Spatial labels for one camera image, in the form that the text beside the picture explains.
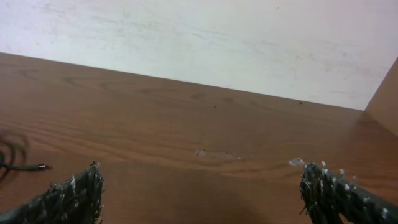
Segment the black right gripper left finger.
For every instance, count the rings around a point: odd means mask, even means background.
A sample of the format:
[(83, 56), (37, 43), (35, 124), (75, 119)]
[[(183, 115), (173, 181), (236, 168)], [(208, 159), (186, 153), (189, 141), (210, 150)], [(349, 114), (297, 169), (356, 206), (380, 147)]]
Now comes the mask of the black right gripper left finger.
[(3, 224), (96, 224), (103, 222), (104, 180), (100, 164), (92, 162), (82, 173), (52, 184), (43, 194), (1, 214)]

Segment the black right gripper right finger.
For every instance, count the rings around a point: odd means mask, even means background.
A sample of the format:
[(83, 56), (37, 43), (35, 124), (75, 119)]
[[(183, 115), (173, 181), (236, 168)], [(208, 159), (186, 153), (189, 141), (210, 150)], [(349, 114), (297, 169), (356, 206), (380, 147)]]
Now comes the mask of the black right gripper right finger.
[(344, 170), (336, 176), (324, 166), (305, 164), (300, 196), (302, 212), (314, 224), (342, 223), (343, 219), (355, 224), (397, 224), (397, 205), (347, 181)]

